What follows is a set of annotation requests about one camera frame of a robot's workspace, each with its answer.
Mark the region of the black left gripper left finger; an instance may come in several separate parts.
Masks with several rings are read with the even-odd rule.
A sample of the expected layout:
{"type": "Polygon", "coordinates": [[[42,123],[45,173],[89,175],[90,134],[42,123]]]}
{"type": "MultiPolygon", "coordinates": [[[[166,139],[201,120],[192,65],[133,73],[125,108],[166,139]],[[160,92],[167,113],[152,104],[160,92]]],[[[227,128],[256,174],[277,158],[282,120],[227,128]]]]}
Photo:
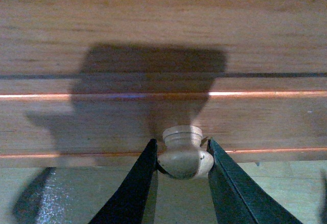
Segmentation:
{"type": "Polygon", "coordinates": [[[119,188],[90,223],[142,223],[156,172],[157,141],[151,139],[119,188]]]}

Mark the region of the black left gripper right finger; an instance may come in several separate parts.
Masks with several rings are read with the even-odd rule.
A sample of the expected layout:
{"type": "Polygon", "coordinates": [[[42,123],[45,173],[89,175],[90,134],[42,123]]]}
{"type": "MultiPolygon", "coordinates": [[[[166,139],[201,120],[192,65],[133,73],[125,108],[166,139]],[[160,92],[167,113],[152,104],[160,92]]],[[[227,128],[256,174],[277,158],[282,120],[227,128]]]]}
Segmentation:
{"type": "Polygon", "coordinates": [[[208,174],[217,223],[301,223],[267,194],[214,140],[208,174]]]}

